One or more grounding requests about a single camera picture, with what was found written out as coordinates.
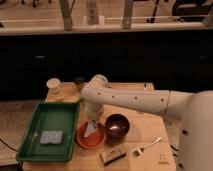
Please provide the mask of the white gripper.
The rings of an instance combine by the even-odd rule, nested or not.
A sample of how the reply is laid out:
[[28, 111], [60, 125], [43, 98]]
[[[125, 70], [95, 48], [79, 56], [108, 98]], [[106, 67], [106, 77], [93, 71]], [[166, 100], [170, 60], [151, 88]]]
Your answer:
[[90, 120], [98, 122], [100, 117], [103, 115], [104, 108], [102, 104], [87, 102], [85, 104], [85, 111]]

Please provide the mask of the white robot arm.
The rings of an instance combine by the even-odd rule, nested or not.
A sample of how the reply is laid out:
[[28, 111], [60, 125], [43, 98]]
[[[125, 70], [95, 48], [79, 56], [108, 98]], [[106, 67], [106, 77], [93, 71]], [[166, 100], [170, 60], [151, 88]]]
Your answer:
[[180, 120], [176, 171], [213, 171], [213, 90], [114, 89], [105, 76], [95, 75], [81, 96], [92, 117], [107, 104]]

